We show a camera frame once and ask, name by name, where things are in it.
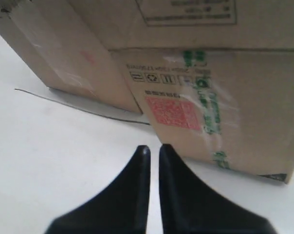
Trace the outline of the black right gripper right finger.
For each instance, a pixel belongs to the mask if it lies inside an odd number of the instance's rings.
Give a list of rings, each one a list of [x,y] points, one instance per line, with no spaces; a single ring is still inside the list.
[[[276,233],[266,218],[205,184],[169,144],[159,152],[159,197],[165,234]]]

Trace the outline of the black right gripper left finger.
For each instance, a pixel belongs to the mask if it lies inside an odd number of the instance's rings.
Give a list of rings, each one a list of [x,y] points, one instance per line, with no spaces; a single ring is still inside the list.
[[[151,154],[139,145],[120,174],[99,194],[56,218],[48,234],[144,234],[150,196]]]

